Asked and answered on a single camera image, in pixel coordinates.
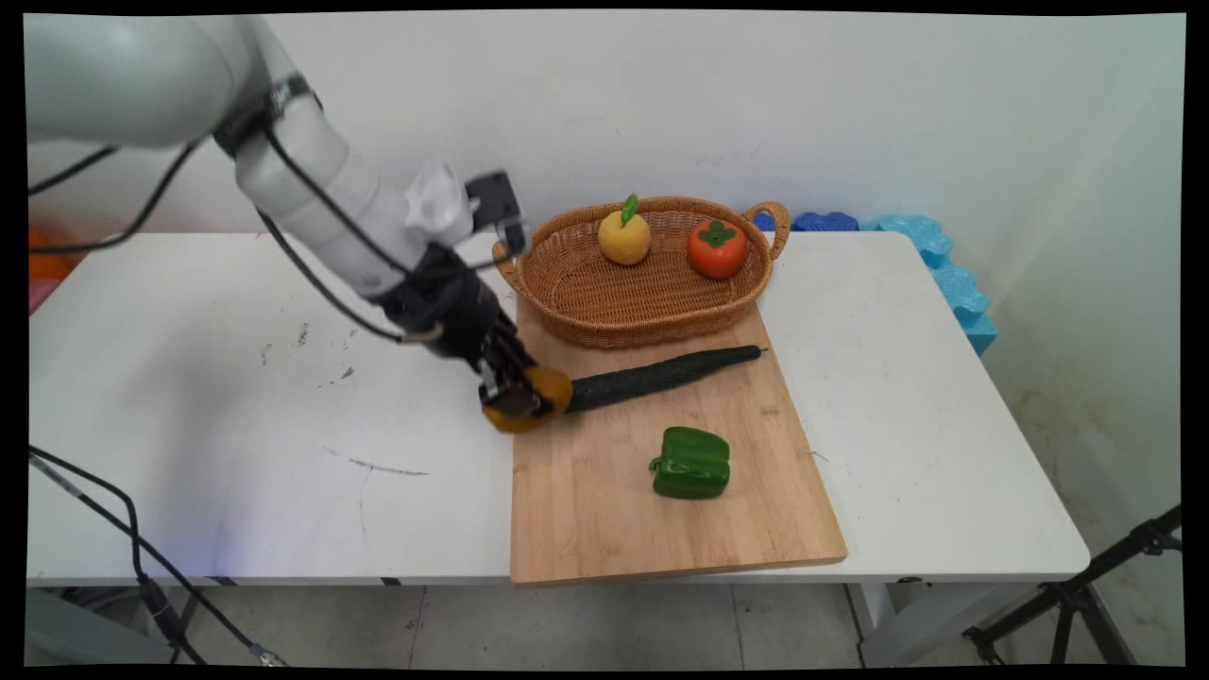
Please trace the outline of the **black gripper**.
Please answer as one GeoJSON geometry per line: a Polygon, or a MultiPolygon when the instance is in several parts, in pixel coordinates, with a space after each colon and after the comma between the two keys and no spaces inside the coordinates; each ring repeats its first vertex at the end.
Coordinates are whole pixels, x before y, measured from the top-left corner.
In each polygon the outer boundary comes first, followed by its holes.
{"type": "Polygon", "coordinates": [[[427,248],[416,270],[380,296],[384,317],[442,358],[479,367],[479,398],[490,417],[553,415],[553,369],[536,365],[498,298],[449,248],[427,248]]]}

